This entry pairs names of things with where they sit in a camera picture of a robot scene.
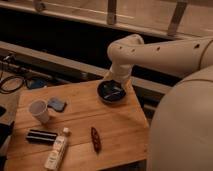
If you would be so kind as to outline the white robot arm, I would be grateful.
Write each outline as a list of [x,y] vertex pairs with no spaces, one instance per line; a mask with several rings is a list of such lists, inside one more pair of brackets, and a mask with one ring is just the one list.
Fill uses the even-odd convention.
[[155,110],[147,171],[213,171],[213,36],[146,44],[134,34],[112,42],[107,53],[120,83],[134,65],[181,79]]

